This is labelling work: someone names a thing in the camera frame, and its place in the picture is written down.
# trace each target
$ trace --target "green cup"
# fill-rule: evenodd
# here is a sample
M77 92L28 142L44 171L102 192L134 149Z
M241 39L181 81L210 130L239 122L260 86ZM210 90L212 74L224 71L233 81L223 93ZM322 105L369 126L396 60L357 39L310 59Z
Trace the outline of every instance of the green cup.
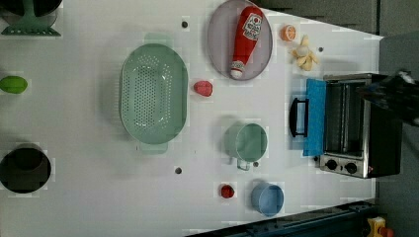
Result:
M248 171L250 163L258 161L265 154L268 136L263 127L256 123L236 123L226 132L224 145L227 154L237 158L237 168Z

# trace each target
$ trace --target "blue cup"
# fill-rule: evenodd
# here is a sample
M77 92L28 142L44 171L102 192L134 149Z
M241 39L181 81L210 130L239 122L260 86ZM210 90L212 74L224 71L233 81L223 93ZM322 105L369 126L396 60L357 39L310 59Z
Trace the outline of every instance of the blue cup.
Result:
M283 204L283 190L276 185L263 182L252 191L253 207L267 217L278 214Z

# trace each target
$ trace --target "toaster oven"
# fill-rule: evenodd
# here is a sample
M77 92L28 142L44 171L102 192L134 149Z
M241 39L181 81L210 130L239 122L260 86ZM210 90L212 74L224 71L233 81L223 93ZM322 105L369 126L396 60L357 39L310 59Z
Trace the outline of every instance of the toaster oven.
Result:
M307 79L306 99L294 99L293 137L304 136L303 155L320 159L320 169L359 178L400 172L402 123L363 100L357 89L386 76L365 73ZM298 109L304 104L303 113ZM297 129L303 114L303 130Z

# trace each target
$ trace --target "white table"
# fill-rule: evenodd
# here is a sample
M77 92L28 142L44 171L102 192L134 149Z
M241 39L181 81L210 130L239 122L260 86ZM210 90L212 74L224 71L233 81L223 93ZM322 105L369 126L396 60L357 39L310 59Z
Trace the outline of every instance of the white table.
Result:
M20 96L0 94L1 155L33 142L54 167L32 197L0 191L1 236L182 236L263 220L250 205L260 180L284 190L277 217L375 196L374 180L322 172L302 158L287 117L308 76L377 72L380 38L265 11L274 37L270 64L258 78L236 82L214 70L205 45L210 15L222 2L64 1L54 26L62 38L0 37L0 76L30 82ZM312 72L291 63L278 39L285 23L308 34L312 49L324 47ZM208 79L214 92L205 99L190 90L182 132L166 154L147 157L119 118L119 80L127 56L155 31L174 38L190 85ZM248 172L230 163L220 143L238 119L257 121L269 134L269 151ZM234 198L218 195L222 182L235 187Z

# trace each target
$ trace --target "toaster oven knob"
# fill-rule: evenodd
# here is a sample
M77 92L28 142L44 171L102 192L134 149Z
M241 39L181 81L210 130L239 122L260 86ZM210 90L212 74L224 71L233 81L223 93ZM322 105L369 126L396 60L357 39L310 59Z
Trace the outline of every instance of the toaster oven knob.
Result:
M345 166L345 169L348 171L349 174L355 174L357 172L357 165L354 163L349 163Z
M326 166L327 166L327 168L329 168L329 170L335 170L336 167L338 167L338 163L336 163L336 161L334 161L334 160L329 160L326 163Z

